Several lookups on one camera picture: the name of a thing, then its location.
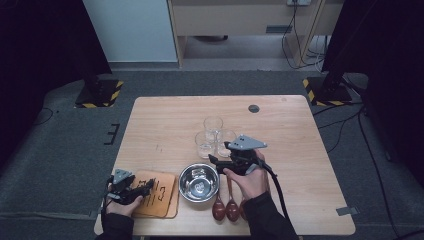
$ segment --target yellow black hazard tape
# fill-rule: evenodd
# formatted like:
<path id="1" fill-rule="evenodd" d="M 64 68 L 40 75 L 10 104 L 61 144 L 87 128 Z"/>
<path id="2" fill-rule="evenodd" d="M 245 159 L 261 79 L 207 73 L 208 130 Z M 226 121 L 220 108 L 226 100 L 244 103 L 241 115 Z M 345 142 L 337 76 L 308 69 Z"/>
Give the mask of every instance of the yellow black hazard tape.
<path id="1" fill-rule="evenodd" d="M 311 88 L 311 85 L 309 84 L 308 79 L 303 79 L 303 86 L 305 87 L 312 106 L 339 106 L 351 104 L 351 101 L 318 101 L 315 98 L 315 94 Z"/>
<path id="2" fill-rule="evenodd" d="M 107 98 L 108 99 L 107 101 L 96 103 L 95 101 L 93 101 L 93 99 L 88 99 L 87 101 L 84 101 L 84 102 L 75 103 L 75 107 L 76 108 L 112 107 L 116 101 L 116 98 L 118 98 L 119 92 L 121 91 L 124 81 L 114 81 L 113 84 L 114 84 L 113 86 L 109 86 L 109 88 L 112 87 L 112 89 L 109 89 L 110 97 Z"/>

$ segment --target wooden spoon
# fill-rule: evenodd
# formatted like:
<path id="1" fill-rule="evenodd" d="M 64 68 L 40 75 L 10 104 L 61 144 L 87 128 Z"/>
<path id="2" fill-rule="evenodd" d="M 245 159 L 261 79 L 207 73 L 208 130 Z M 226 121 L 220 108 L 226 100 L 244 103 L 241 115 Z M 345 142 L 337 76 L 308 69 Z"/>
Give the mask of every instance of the wooden spoon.
<path id="1" fill-rule="evenodd" d="M 225 205 L 221 200 L 219 189 L 218 189 L 218 192 L 216 193 L 215 203 L 212 206 L 212 215 L 213 215 L 213 218 L 215 218 L 218 221 L 222 221 L 222 219 L 224 219 L 225 217 Z"/>
<path id="2" fill-rule="evenodd" d="M 246 214 L 244 214 L 244 209 L 243 209 L 243 205 L 246 203 L 246 198 L 244 198 L 244 196 L 243 196 L 243 198 L 241 199 L 241 203 L 240 203 L 240 216 L 244 219 L 244 220 L 246 220 L 247 221 L 247 217 L 246 217 Z"/>
<path id="3" fill-rule="evenodd" d="M 227 183 L 228 183 L 228 191 L 230 194 L 230 200 L 228 201 L 227 207 L 225 208 L 227 218 L 231 222 L 237 221 L 237 219 L 240 216 L 240 210 L 237 205 L 237 203 L 233 199 L 233 188 L 231 186 L 231 179 L 227 176 Z"/>

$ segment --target wooden table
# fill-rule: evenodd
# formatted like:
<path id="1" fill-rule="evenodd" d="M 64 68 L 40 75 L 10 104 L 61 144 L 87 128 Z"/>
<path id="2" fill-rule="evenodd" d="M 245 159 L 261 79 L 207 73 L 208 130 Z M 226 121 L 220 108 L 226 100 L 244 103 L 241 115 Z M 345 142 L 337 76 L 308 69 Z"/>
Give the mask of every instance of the wooden table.
<path id="1" fill-rule="evenodd" d="M 250 112 L 250 105 L 259 106 L 260 111 Z M 140 97 L 135 101 L 114 168 L 179 175 L 190 164 L 209 163 L 197 156 L 194 143 L 207 116 L 220 116 L 224 127 L 237 135 L 243 133 L 268 144 L 261 152 L 278 175 L 297 234 L 355 232 L 351 216 L 336 212 L 346 207 L 346 202 L 303 96 Z M 275 186 L 272 182 L 270 185 L 274 202 L 282 212 Z M 239 204 L 241 193 L 236 184 L 233 192 Z M 227 203 L 225 177 L 221 177 L 221 196 Z M 215 221 L 213 202 L 214 198 L 192 203 L 180 196 L 175 218 L 136 219 L 134 235 L 249 235 L 248 224 L 242 218 L 235 223 L 228 219 Z M 102 232 L 100 218 L 95 232 Z"/>

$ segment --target black cable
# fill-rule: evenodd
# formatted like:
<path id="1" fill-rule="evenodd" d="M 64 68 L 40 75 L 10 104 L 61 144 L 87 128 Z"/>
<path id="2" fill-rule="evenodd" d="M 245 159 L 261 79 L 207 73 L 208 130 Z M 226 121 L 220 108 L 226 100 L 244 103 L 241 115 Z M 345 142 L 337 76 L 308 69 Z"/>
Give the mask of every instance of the black cable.
<path id="1" fill-rule="evenodd" d="M 305 63 L 306 65 L 304 65 L 304 66 L 300 66 L 300 67 L 293 67 L 291 64 L 290 64 L 290 61 L 289 61 L 289 59 L 288 59 L 288 57 L 287 57 L 287 54 L 286 54 L 286 51 L 284 50 L 284 39 L 285 39 L 285 37 L 286 37 L 286 35 L 287 35 L 287 33 L 288 33 L 288 30 L 290 29 L 290 27 L 292 26 L 292 23 L 295 21 L 295 18 L 296 18 L 296 11 L 297 11 L 297 1 L 295 1 L 294 2 L 294 12 L 293 12 L 293 17 L 291 18 L 291 20 L 290 20 L 290 23 L 289 23 L 289 26 L 286 28 L 286 31 L 284 32 L 284 34 L 283 34 L 283 40 L 281 41 L 281 48 L 283 49 L 283 53 L 284 53 L 284 56 L 285 56 L 285 58 L 286 58 L 286 60 L 287 60 L 287 63 L 289 64 L 289 66 L 290 66 L 290 68 L 292 68 L 292 69 L 301 69 L 301 68 L 304 68 L 304 67 L 309 67 L 309 66 L 314 66 L 315 64 L 317 64 L 317 63 L 319 63 L 319 62 L 322 62 L 324 59 L 321 59 L 321 60 L 319 60 L 318 62 L 315 62 L 315 63 L 305 63 L 304 61 L 303 61 L 303 59 L 302 59 L 302 51 L 301 51 L 301 49 L 300 49 L 300 41 L 299 41 L 299 37 L 298 37 L 298 35 L 297 35 L 297 32 L 296 32 L 296 28 L 295 28 L 295 26 L 294 26 L 294 31 L 295 31 L 295 35 L 296 35 L 296 39 L 297 39 L 297 43 L 298 43 L 298 45 L 299 45 L 299 52 L 300 52 L 300 58 L 301 58 L 301 60 L 302 60 L 302 62 L 303 63 Z"/>
<path id="2" fill-rule="evenodd" d="M 109 204 L 112 202 L 107 203 L 107 195 L 109 193 L 109 184 L 113 182 L 113 175 L 110 176 L 106 181 L 105 191 L 103 192 L 103 206 L 100 211 L 100 219 L 102 222 L 102 228 L 105 229 L 105 221 L 106 221 L 106 208 L 109 206 Z"/>
<path id="3" fill-rule="evenodd" d="M 325 35 L 325 40 L 324 40 L 324 52 L 323 53 L 319 53 L 319 52 L 315 52 L 315 51 L 312 51 L 310 48 L 308 48 L 308 52 L 310 52 L 310 53 L 312 53 L 312 54 L 315 54 L 315 56 L 310 56 L 310 55 L 306 55 L 306 56 L 308 56 L 308 57 L 317 57 L 318 55 L 320 56 L 320 57 L 325 57 L 325 55 L 327 54 L 327 50 L 328 50 L 328 40 L 327 40 L 327 35 Z"/>
<path id="4" fill-rule="evenodd" d="M 317 58 L 317 56 L 312 56 L 312 55 L 309 55 L 309 54 L 306 54 L 306 56 L 307 57 L 310 57 L 310 58 Z M 323 56 L 322 54 L 320 54 L 320 56 L 319 56 L 319 58 L 320 59 L 322 59 L 322 58 L 324 58 L 325 56 Z"/>
<path id="5" fill-rule="evenodd" d="M 340 120 L 340 121 L 337 121 L 337 122 L 333 122 L 333 123 L 330 123 L 330 124 L 327 124 L 327 125 L 324 125 L 324 126 L 318 127 L 318 129 L 326 128 L 326 127 L 329 127 L 329 126 L 334 125 L 334 124 L 336 124 L 336 123 L 340 123 L 340 122 L 348 121 L 348 120 L 350 120 L 350 119 L 354 118 L 356 115 L 358 115 L 358 114 L 362 111 L 362 108 L 361 108 L 361 109 L 360 109 L 357 113 L 355 113 L 354 115 L 352 115 L 352 116 L 350 116 L 350 117 L 348 117 L 348 118 L 346 118 L 346 119 L 344 119 L 344 120 Z"/>
<path id="6" fill-rule="evenodd" d="M 289 213 L 287 212 L 286 203 L 284 202 L 283 191 L 281 190 L 281 186 L 280 186 L 280 183 L 278 182 L 277 175 L 272 171 L 271 167 L 269 165 L 267 165 L 265 162 L 262 163 L 261 167 L 263 167 L 263 169 L 265 169 L 271 175 L 272 180 L 274 181 L 275 187 L 276 187 L 277 192 L 278 192 L 278 197 L 280 198 L 281 209 L 283 210 L 284 217 L 287 219 L 287 221 L 293 227 L 293 224 L 292 224 L 290 217 L 289 217 Z"/>
<path id="7" fill-rule="evenodd" d="M 39 123 L 34 123 L 33 125 L 35 125 L 35 126 L 42 125 L 42 124 L 48 122 L 53 117 L 53 110 L 51 110 L 50 108 L 43 108 L 43 110 L 49 110 L 50 111 L 50 116 L 46 120 L 44 120 L 42 122 L 39 122 Z"/>
<path id="8" fill-rule="evenodd" d="M 334 149 L 336 149 L 337 145 L 339 145 L 340 139 L 342 137 L 343 127 L 344 127 L 344 125 L 345 125 L 346 122 L 347 122 L 347 120 L 343 121 L 342 126 L 340 127 L 340 130 L 339 130 L 339 137 L 337 138 L 337 142 L 336 142 L 336 144 L 330 150 L 327 151 L 327 153 L 332 152 Z"/>
<path id="9" fill-rule="evenodd" d="M 316 116 L 316 115 L 318 115 L 320 113 L 323 113 L 323 112 L 328 111 L 328 110 L 333 109 L 333 108 L 344 107 L 344 106 L 351 106 L 351 105 L 356 105 L 356 104 L 362 104 L 362 102 L 354 102 L 354 103 L 345 103 L 345 104 L 342 104 L 342 105 L 334 105 L 334 106 L 325 108 L 323 110 L 320 110 L 320 111 L 314 113 L 313 116 Z"/>
<path id="10" fill-rule="evenodd" d="M 378 182 L 380 183 L 380 189 L 381 189 L 381 193 L 383 194 L 384 205 L 385 205 L 385 208 L 386 208 L 386 212 L 387 212 L 387 216 L 389 218 L 390 225 L 392 226 L 392 229 L 395 232 L 396 237 L 399 238 L 400 235 L 399 235 L 399 232 L 396 229 L 396 226 L 394 224 L 392 213 L 390 212 L 389 203 L 388 203 L 387 197 L 386 197 L 386 190 L 384 189 L 383 181 L 381 180 L 380 170 L 378 169 L 377 162 L 375 161 L 374 155 L 372 154 L 370 144 L 369 144 L 368 139 L 367 139 L 367 136 L 365 135 L 365 132 L 364 132 L 364 128 L 362 127 L 361 114 L 358 114 L 358 123 L 359 123 L 359 128 L 361 129 L 361 133 L 362 133 L 362 136 L 364 138 L 365 144 L 367 145 L 368 152 L 369 152 L 369 154 L 371 156 L 372 163 L 374 165 L 374 169 L 375 169 L 375 171 L 377 173 Z"/>
<path id="11" fill-rule="evenodd" d="M 300 61 L 302 61 L 304 64 L 309 64 L 306 63 L 305 61 L 303 61 L 303 57 L 302 57 L 302 49 L 300 48 L 300 40 L 299 40 L 299 35 L 297 35 L 297 31 L 296 31 L 296 12 L 297 12 L 297 7 L 298 7 L 298 3 L 297 0 L 293 1 L 294 2 L 294 12 L 293 12 L 293 29 L 294 29 L 294 35 L 296 36 L 296 40 L 297 40 L 297 45 L 299 47 L 299 55 L 300 55 Z"/>

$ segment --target black curtain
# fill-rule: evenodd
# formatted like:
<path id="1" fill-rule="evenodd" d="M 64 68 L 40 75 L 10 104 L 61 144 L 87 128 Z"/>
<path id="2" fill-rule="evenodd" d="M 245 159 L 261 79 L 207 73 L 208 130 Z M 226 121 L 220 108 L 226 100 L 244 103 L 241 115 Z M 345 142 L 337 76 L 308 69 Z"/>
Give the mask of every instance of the black curtain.
<path id="1" fill-rule="evenodd" d="M 424 186 L 423 10 L 418 0 L 346 0 L 323 70 L 368 76 L 362 99 L 388 158 Z"/>
<path id="2" fill-rule="evenodd" d="M 0 0 L 0 167 L 50 90 L 111 73 L 81 0 Z"/>

